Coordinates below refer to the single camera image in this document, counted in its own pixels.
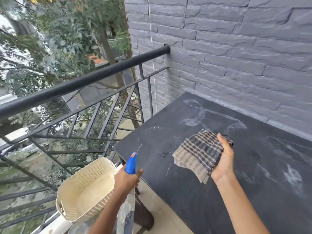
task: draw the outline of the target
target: basket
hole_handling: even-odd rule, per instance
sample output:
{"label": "basket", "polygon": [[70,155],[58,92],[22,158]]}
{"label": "basket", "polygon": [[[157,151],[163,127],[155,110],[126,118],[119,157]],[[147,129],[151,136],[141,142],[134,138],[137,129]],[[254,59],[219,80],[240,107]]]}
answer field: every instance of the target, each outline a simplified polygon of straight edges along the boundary
{"label": "basket", "polygon": [[65,180],[57,191],[56,207],[67,221],[87,221],[110,199],[117,173],[115,165],[101,157]]}

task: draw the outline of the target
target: person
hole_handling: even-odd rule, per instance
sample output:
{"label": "person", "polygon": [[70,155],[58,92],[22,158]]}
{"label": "person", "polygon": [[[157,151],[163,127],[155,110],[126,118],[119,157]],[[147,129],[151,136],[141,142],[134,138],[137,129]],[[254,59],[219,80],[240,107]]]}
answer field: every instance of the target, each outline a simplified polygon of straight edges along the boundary
{"label": "person", "polygon": [[[234,152],[228,141],[218,134],[218,140],[223,146],[218,165],[211,173],[221,194],[225,207],[230,216],[236,234],[270,234],[263,224],[244,190],[240,186],[233,169]],[[138,185],[143,169],[135,175],[125,172],[125,166],[115,175],[114,193],[101,212],[98,219],[89,230],[89,234],[111,234],[121,204],[129,192]]]}

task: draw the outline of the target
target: gray stone wall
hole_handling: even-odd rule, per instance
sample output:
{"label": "gray stone wall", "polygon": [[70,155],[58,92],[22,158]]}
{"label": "gray stone wall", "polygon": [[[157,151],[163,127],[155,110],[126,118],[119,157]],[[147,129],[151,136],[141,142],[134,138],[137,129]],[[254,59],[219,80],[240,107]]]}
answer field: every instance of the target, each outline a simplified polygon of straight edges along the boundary
{"label": "gray stone wall", "polygon": [[312,0],[125,3],[134,55],[171,46],[143,64],[170,66],[151,78],[154,112],[189,91],[312,140]]}

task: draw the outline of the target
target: hand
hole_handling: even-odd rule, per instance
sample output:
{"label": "hand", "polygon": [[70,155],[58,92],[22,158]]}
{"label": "hand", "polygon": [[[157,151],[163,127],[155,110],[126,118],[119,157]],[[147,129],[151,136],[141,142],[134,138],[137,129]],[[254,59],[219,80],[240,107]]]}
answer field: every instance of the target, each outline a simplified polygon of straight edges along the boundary
{"label": "hand", "polygon": [[226,138],[224,138],[220,133],[218,134],[218,140],[222,144],[223,152],[221,154],[220,161],[211,173],[211,177],[214,182],[217,182],[222,177],[234,176],[233,161],[234,152],[229,145]]}
{"label": "hand", "polygon": [[138,186],[139,178],[143,173],[143,169],[138,171],[134,175],[130,175],[125,171],[126,165],[124,165],[119,172],[115,175],[114,196],[117,196],[121,202],[124,202],[130,191]]}

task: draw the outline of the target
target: cloth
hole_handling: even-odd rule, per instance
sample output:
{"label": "cloth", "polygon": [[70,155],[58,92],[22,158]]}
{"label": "cloth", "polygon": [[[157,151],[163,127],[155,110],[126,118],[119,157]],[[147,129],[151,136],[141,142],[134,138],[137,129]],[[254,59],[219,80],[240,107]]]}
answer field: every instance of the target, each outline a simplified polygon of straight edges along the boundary
{"label": "cloth", "polygon": [[[232,147],[233,141],[226,139]],[[201,183],[207,184],[213,169],[219,163],[222,152],[223,147],[217,134],[209,130],[201,130],[198,134],[186,138],[172,156],[174,164],[192,170]]]}

